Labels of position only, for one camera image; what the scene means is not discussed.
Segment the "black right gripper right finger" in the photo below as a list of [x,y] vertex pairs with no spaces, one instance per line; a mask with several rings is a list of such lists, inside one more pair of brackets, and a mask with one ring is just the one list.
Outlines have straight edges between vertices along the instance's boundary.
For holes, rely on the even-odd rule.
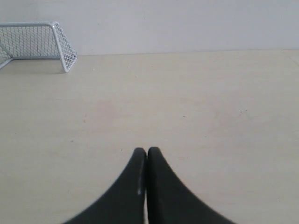
[[176,176],[158,147],[148,150],[147,208],[150,224],[231,224],[197,198]]

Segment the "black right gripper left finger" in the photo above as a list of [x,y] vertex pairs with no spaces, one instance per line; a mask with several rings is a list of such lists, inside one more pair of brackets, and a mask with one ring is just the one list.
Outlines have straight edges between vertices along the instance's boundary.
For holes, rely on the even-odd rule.
[[112,186],[67,224],[143,224],[147,155],[136,148]]

